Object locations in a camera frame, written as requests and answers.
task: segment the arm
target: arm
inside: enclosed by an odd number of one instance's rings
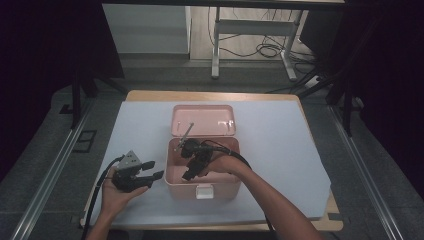
[[[240,178],[284,239],[323,239],[296,206],[238,159],[219,157],[199,176],[204,176],[208,171],[228,172]]]
[[[138,188],[130,193],[118,190],[112,183],[115,168],[111,168],[102,185],[102,207],[96,223],[88,234],[89,240],[105,240],[109,228],[115,219],[128,204],[128,202],[147,191],[148,187]]]

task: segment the white table surface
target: white table surface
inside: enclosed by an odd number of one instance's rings
[[[99,175],[115,158],[133,150],[142,162],[156,161],[141,175],[164,170],[177,104],[228,104],[233,107],[241,155],[253,170],[292,201],[307,217],[323,215],[330,180],[296,101],[123,102]],[[100,211],[101,191],[91,224]],[[164,179],[133,199],[113,226],[196,226],[260,223],[264,213],[241,184],[231,200],[175,200]]]

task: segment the black tool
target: black tool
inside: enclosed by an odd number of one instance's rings
[[[145,171],[152,169],[154,166],[154,161],[141,163],[135,153],[129,151],[116,167],[112,182],[119,190],[124,192],[131,192],[144,186],[151,188],[154,181],[162,178],[164,171],[156,172],[152,176],[137,177],[136,175],[140,169]]]
[[[206,142],[214,143],[217,146],[209,145]],[[181,157],[191,158],[187,163],[188,170],[182,176],[183,179],[190,181],[196,177],[203,169],[205,169],[211,162],[212,155],[214,151],[223,152],[230,156],[236,157],[242,161],[247,166],[250,165],[239,153],[232,151],[231,149],[214,142],[212,140],[205,140],[199,142],[197,139],[189,138],[187,139],[181,149]]]

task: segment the metal rail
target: metal rail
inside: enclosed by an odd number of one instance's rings
[[[81,133],[82,128],[85,125],[85,122],[88,118],[88,115],[94,106],[95,99],[88,98],[87,102],[84,104],[82,117],[77,126],[68,134],[65,143],[60,149],[56,159],[52,163],[49,171],[45,175],[43,181],[37,189],[37,192],[34,194],[30,204],[28,205],[24,215],[19,221],[18,225],[13,232],[13,235],[10,239],[28,239],[37,220],[43,210],[50,193],[52,192],[57,179],[59,178],[63,167],[65,166],[66,161],[68,160],[69,155],[72,152],[72,149],[75,145],[75,142],[78,139],[79,134]]]
[[[392,212],[390,211],[386,201],[383,199],[380,191],[378,190],[377,185],[375,184],[370,172],[368,171],[368,168],[362,159],[361,154],[356,148],[355,142],[347,135],[346,131],[344,130],[341,123],[341,117],[335,108],[335,106],[329,106],[330,115],[333,117],[334,123],[337,126],[337,130],[339,131],[343,143],[345,144],[349,155],[352,158],[352,162],[359,173],[359,177],[361,178],[365,190],[367,191],[368,196],[374,205],[377,215],[379,216],[380,221],[386,230],[387,236],[391,240],[403,239]]]

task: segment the box lid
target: box lid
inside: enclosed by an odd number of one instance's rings
[[[236,132],[233,108],[229,105],[176,105],[172,135],[182,137],[191,123],[188,136],[233,136]]]

